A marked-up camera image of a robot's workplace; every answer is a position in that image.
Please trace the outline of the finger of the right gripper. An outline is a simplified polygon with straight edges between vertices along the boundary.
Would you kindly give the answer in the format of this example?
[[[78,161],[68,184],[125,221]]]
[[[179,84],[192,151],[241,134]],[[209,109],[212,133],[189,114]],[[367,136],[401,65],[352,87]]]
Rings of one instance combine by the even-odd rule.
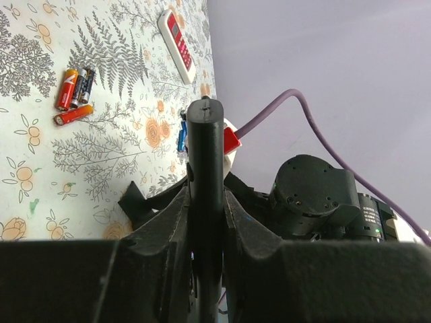
[[[149,198],[145,198],[134,181],[131,181],[118,204],[131,222],[132,230],[140,228],[165,209],[187,183],[187,177]]]

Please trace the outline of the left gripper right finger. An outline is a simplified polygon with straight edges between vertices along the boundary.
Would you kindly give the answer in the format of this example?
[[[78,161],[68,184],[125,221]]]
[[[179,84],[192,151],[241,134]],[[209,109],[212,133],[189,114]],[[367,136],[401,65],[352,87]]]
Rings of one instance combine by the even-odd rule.
[[[430,249],[421,244],[287,241],[225,195],[231,322],[429,322]]]

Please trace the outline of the black remote with buttons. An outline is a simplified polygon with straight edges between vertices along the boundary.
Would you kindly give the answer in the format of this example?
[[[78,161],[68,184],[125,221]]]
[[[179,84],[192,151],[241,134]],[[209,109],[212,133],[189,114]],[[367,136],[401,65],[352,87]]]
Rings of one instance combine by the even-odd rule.
[[[223,121],[217,100],[203,96],[187,110],[187,176],[191,243],[196,280],[196,321],[218,321],[222,282]]]

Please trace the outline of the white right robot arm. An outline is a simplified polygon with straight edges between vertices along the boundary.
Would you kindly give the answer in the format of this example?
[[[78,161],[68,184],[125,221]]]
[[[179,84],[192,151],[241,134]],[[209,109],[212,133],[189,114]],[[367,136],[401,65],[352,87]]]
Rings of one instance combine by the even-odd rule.
[[[379,196],[359,193],[356,175],[348,168],[334,168],[311,155],[297,155],[284,162],[270,193],[257,192],[224,168],[220,151],[192,151],[187,177],[168,190],[145,198],[130,184],[119,201],[134,229],[165,211],[180,190],[190,196],[191,237],[197,248],[226,247],[227,196],[234,207],[259,230],[286,241],[347,241],[395,247],[425,246],[428,235],[419,231],[403,238],[387,220],[402,213]]]

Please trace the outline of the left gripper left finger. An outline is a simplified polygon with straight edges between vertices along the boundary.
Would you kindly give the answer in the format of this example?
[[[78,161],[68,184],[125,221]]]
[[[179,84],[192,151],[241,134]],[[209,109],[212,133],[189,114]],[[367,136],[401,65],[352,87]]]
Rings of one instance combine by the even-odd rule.
[[[2,322],[186,322],[189,192],[122,240],[3,242]]]

